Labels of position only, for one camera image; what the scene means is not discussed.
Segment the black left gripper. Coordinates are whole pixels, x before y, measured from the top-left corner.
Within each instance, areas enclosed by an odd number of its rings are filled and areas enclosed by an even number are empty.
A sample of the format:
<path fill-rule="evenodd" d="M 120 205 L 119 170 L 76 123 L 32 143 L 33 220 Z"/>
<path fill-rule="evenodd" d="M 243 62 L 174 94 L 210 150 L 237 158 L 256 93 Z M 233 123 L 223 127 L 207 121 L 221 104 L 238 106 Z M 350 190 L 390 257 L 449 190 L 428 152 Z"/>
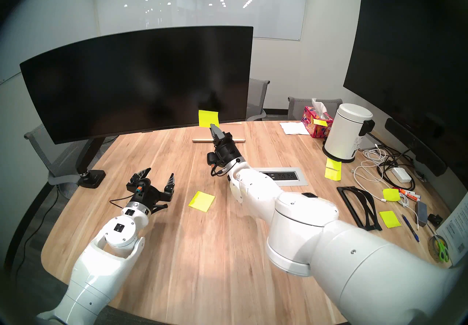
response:
<path fill-rule="evenodd" d="M 135 191 L 133 195 L 133 201 L 138 202 L 145 207 L 147 207 L 151 213 L 156 213 L 157 211 L 167 209 L 168 204 L 157 204 L 158 202 L 169 202 L 169 194 L 174 193 L 175 188 L 175 178 L 174 173 L 169 177 L 169 180 L 164 188 L 164 191 L 161 192 L 151 185 L 151 180 L 146 178 L 151 168 L 141 170 L 138 173 L 135 173 L 131 178 L 130 182 L 127 183 L 127 186 L 135 186 Z"/>

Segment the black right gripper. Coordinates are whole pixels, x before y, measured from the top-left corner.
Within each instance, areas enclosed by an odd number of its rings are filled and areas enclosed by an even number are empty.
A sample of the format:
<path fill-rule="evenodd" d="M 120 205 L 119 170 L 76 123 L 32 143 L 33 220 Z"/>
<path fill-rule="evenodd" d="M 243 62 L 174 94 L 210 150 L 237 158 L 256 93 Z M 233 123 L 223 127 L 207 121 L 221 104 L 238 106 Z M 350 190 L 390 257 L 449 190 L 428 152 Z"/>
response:
<path fill-rule="evenodd" d="M 215 124 L 210 124 L 210 133 L 214 144 L 214 152 L 207 154 L 207 164 L 211 171 L 229 171 L 235 164 L 243 163 L 244 158 L 237 149 L 232 134 L 222 131 Z"/>

